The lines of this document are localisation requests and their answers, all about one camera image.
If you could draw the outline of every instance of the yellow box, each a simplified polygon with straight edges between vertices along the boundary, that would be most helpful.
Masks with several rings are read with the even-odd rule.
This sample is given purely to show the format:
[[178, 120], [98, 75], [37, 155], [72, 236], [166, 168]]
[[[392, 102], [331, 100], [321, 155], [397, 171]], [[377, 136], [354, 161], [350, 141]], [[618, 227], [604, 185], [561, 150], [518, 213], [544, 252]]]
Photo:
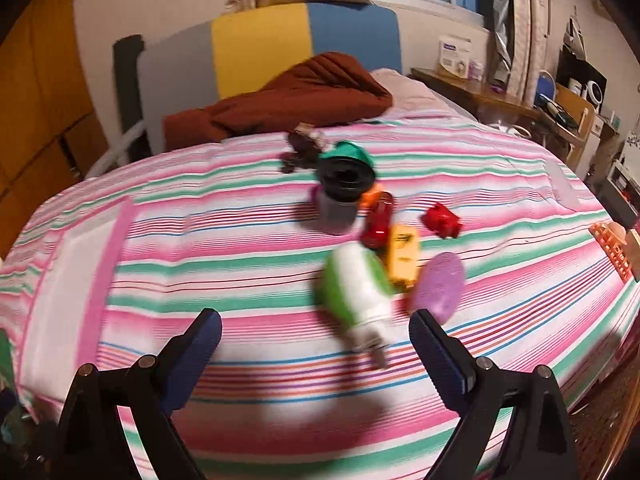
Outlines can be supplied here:
[[404, 224], [393, 224], [389, 233], [386, 252], [386, 269], [389, 280], [409, 288], [418, 277], [420, 237], [418, 229]]

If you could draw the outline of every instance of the red toy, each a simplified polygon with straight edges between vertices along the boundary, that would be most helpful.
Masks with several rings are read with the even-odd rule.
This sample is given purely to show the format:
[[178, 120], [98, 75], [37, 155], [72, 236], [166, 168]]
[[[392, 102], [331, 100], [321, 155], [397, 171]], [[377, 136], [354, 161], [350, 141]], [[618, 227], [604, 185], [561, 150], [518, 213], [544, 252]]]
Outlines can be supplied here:
[[383, 191], [371, 206], [364, 232], [360, 237], [365, 247], [377, 250], [386, 246], [395, 202], [391, 193]]
[[427, 210], [422, 216], [422, 221], [427, 228], [434, 231], [440, 238], [448, 236], [458, 238], [460, 229], [462, 229], [460, 217], [454, 215], [440, 202], [436, 202], [435, 206]]

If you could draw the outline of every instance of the orange plastic grid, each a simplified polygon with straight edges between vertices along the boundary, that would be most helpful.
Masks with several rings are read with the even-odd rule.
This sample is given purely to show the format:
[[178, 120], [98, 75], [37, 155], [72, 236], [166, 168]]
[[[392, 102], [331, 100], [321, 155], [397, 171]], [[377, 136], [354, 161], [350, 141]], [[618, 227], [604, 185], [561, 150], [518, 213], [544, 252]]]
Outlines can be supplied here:
[[589, 227], [589, 232], [598, 241], [605, 254], [611, 260], [623, 282], [631, 277], [631, 266], [622, 250], [622, 243], [604, 222], [596, 222]]

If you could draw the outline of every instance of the metal screw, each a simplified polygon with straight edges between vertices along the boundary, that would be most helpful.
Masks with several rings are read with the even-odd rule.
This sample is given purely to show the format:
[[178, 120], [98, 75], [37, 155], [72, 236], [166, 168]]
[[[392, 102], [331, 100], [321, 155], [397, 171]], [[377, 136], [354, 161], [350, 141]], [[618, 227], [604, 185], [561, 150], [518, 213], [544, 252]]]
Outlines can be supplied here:
[[87, 377], [91, 372], [94, 371], [94, 366], [91, 363], [87, 363], [78, 368], [78, 375], [82, 377]]
[[476, 359], [476, 364], [482, 368], [482, 370], [488, 370], [489, 368], [494, 366], [494, 362], [491, 361], [488, 357], [479, 357]]
[[551, 371], [551, 368], [545, 365], [540, 365], [536, 371], [539, 375], [543, 376], [545, 379], [551, 377], [554, 373]]
[[138, 359], [140, 368], [151, 368], [154, 364], [156, 364], [156, 358], [153, 355], [143, 355]]

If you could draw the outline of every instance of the purple oval object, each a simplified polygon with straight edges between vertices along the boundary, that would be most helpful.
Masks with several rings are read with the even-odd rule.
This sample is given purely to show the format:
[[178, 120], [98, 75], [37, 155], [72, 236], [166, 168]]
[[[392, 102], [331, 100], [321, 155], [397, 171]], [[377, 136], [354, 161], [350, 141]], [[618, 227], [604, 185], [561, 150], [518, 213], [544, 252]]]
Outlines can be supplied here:
[[465, 288], [465, 269], [454, 253], [440, 253], [420, 269], [409, 302], [410, 314], [426, 308], [445, 324], [456, 311]]

